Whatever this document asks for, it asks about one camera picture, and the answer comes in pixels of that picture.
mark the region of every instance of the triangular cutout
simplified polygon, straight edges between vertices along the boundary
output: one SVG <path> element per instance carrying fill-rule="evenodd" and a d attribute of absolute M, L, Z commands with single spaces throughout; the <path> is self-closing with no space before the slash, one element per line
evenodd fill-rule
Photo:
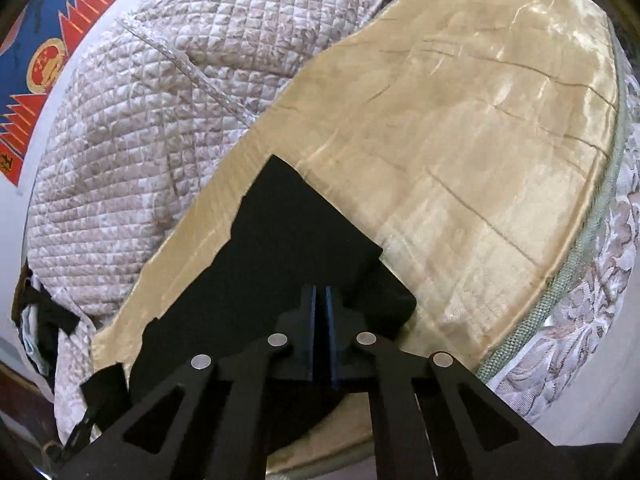
<path fill-rule="evenodd" d="M 517 428 L 466 384 L 460 384 L 458 392 L 484 450 L 493 451 L 518 439 Z"/>
<path fill-rule="evenodd" d="M 123 440 L 149 453 L 159 453 L 183 399 L 184 390 L 176 386 L 124 433 Z"/>

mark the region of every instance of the shiny gold cloth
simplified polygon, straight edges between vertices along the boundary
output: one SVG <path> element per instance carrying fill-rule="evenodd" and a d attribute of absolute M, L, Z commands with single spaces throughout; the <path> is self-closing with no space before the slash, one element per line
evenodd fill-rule
<path fill-rule="evenodd" d="M 379 244 L 415 295 L 402 348 L 477 366 L 580 230 L 610 150 L 614 72 L 606 15 L 589 0 L 392 4 L 309 62 L 227 155 L 95 337 L 95 369 L 132 364 L 145 325 L 228 240 L 271 153 Z M 269 467 L 369 437 L 366 397 L 353 396 Z"/>

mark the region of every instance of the gold satin fabric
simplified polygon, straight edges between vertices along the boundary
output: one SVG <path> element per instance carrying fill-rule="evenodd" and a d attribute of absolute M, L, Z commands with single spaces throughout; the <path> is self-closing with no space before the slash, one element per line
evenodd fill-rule
<path fill-rule="evenodd" d="M 610 150 L 614 72 L 606 15 L 589 0 L 393 3 L 310 61 L 227 155 L 95 337 L 95 369 L 132 364 L 145 325 L 228 240 L 272 153 L 380 245 L 415 295 L 401 347 L 474 368 L 580 229 Z M 352 396 L 269 469 L 369 437 L 366 396 Z"/>

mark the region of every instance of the round metal pin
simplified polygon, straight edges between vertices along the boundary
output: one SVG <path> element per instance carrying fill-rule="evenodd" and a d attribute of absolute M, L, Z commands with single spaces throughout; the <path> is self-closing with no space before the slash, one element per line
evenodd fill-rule
<path fill-rule="evenodd" d="M 378 339 L 376 338 L 376 335 L 372 334 L 371 332 L 360 332 L 356 336 L 356 341 L 365 346 L 373 345 L 373 343 L 375 343 L 377 340 Z"/>
<path fill-rule="evenodd" d="M 433 364 L 440 368 L 447 368 L 453 364 L 453 357 L 446 352 L 438 352 L 433 356 Z"/>
<path fill-rule="evenodd" d="M 285 336 L 284 334 L 277 334 L 277 333 L 271 334 L 267 339 L 267 343 L 269 343 L 271 346 L 286 345 L 287 341 L 288 341 L 287 336 Z"/>
<path fill-rule="evenodd" d="M 191 360 L 191 366 L 193 366 L 196 370 L 204 370 L 204 368 L 209 367 L 211 364 L 211 357 L 206 354 L 196 355 Z"/>

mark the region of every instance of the quilted bedspread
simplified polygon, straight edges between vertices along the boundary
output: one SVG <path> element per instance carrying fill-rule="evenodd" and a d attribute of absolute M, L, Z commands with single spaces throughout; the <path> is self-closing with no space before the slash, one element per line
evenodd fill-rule
<path fill-rule="evenodd" d="M 81 316 L 60 333 L 63 442 L 84 414 L 90 342 L 218 163 L 300 67 L 383 0 L 148 0 L 89 49 L 34 186 L 33 272 Z"/>

